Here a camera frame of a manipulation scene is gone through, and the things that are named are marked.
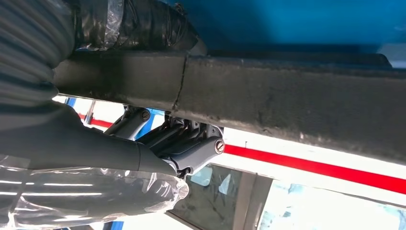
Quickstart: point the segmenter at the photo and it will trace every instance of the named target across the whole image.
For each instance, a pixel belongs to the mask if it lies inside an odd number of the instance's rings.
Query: metal bar
[[[90,104],[90,107],[89,107],[89,109],[88,109],[88,112],[86,113],[86,116],[85,116],[85,123],[86,124],[88,124],[88,125],[90,125],[90,121],[93,119],[93,109],[94,109],[94,106],[96,105],[96,101],[95,100],[93,100],[92,102],[91,102],[91,104]]]
[[[406,71],[179,53],[75,54],[61,93],[406,164]]]
[[[147,109],[129,106],[124,111],[124,114],[104,133],[127,140],[134,140],[149,119],[150,113]]]
[[[247,216],[245,218],[244,230],[256,230],[271,189],[273,179],[264,176],[257,176],[252,188]]]
[[[94,229],[90,225],[83,225],[83,226],[64,228],[63,230],[94,230]]]
[[[236,200],[236,211],[234,213],[233,230],[243,230],[245,219],[247,217],[251,194],[253,191],[255,178],[257,175],[248,172],[242,172],[238,195]]]
[[[154,122],[155,114],[151,113],[151,117],[147,121],[147,123],[142,127],[142,129],[137,133],[135,139],[137,140],[138,138],[142,137],[143,135],[147,134],[150,132],[152,129],[152,123]]]

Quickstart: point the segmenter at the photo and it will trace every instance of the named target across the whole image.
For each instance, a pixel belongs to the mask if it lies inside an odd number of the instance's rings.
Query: wrapped hose
[[[76,49],[190,50],[199,42],[187,18],[158,0],[65,1]]]

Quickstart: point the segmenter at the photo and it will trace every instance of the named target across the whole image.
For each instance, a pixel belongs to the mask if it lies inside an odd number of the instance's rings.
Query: plastic wrap
[[[76,48],[190,50],[198,36],[186,17],[158,0],[71,0]]]
[[[161,173],[102,168],[28,170],[0,156],[0,228],[56,229],[172,209],[187,184]]]

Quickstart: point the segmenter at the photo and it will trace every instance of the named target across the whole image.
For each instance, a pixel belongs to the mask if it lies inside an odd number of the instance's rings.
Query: glass window
[[[171,211],[204,230],[231,230],[242,172],[208,165],[188,176],[189,195]]]
[[[212,178],[213,169],[210,167],[204,167],[200,169],[195,175],[190,177],[190,181],[201,186],[208,186],[210,179]]]
[[[260,230],[406,230],[406,211],[274,180]]]

